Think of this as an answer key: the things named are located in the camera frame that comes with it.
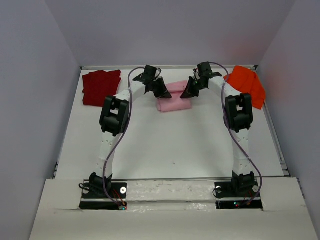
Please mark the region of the pink t shirt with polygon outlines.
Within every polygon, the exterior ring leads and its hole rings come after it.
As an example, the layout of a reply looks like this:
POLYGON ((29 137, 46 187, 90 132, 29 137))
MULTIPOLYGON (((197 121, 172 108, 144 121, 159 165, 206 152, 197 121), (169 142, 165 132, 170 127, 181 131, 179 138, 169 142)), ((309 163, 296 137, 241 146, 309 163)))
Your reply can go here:
POLYGON ((187 87, 188 81, 182 80, 166 84, 171 98, 160 98, 157 100, 156 108, 161 113, 188 110, 192 108, 189 98, 181 98, 187 87))

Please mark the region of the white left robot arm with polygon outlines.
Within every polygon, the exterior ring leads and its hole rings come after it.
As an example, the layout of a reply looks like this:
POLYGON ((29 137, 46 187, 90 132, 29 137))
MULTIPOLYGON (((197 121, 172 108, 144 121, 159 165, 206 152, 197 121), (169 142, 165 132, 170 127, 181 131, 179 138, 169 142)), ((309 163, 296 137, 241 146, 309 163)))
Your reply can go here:
POLYGON ((104 100, 99 119, 102 143, 95 169, 95 174, 103 179, 108 179, 113 174, 115 151, 129 127, 133 102, 148 92, 152 92, 156 99, 172 98, 163 77, 160 76, 160 68, 146 65, 129 73, 132 74, 136 70, 143 72, 133 79, 128 75, 128 87, 104 100))

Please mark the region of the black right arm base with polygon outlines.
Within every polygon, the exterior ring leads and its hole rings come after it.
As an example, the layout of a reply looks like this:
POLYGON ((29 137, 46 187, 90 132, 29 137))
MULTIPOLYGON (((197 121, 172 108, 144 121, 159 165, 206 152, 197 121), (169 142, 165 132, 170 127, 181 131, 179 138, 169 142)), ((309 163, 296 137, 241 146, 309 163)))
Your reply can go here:
POLYGON ((232 173, 231 180, 214 183, 212 191, 218 210, 263 209, 255 174, 232 173))

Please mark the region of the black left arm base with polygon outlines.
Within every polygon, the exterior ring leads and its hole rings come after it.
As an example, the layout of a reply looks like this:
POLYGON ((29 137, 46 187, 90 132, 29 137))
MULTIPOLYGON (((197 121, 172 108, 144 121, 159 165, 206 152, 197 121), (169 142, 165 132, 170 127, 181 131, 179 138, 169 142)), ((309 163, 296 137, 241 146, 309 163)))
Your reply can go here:
POLYGON ((128 183, 102 178, 95 173, 78 184, 81 210, 125 211, 128 207, 128 183))

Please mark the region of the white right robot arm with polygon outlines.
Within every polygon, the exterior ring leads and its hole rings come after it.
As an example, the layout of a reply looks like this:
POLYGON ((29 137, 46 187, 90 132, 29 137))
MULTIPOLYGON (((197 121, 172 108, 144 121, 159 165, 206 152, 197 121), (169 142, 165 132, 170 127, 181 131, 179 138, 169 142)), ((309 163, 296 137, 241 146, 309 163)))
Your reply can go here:
POLYGON ((189 77, 182 99, 198 97, 208 89, 221 97, 223 121, 232 139, 233 175, 249 175, 254 167, 249 157, 249 130, 253 123, 252 98, 232 87, 219 72, 213 72, 211 62, 202 62, 189 77))

